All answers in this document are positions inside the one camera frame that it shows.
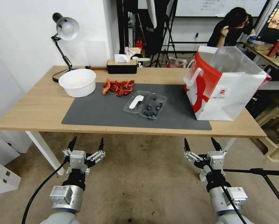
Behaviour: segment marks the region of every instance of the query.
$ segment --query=hand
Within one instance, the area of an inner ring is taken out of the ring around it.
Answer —
[[[224,26],[221,30],[220,30],[220,36],[222,37],[226,37],[229,30],[228,30],[229,26]]]
[[[249,43],[249,44],[252,44],[253,43],[253,41],[256,39],[256,35],[253,35],[253,34],[251,34],[251,35],[249,35],[248,36],[248,39],[247,39],[247,42]]]

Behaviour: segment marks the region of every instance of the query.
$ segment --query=whiteboard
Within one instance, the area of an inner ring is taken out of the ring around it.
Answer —
[[[265,2],[266,0],[178,0],[176,16],[224,17],[231,9],[242,7],[257,17]]]

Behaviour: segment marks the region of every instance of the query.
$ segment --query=tissue box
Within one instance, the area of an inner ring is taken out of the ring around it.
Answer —
[[[130,60],[129,63],[116,63],[114,60],[108,60],[107,71],[109,74],[135,74],[137,61]]]

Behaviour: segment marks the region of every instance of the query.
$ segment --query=person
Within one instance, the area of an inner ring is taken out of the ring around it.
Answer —
[[[236,7],[215,26],[207,46],[235,46],[242,33],[248,35],[249,43],[256,39],[252,16],[244,8]]]

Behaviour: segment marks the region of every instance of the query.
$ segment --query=red can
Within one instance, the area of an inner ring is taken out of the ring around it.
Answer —
[[[275,54],[278,52],[279,50],[279,39],[277,40],[277,42],[275,42],[275,44],[272,46],[272,48],[270,49],[270,51],[268,52],[267,56],[268,57],[274,57]]]

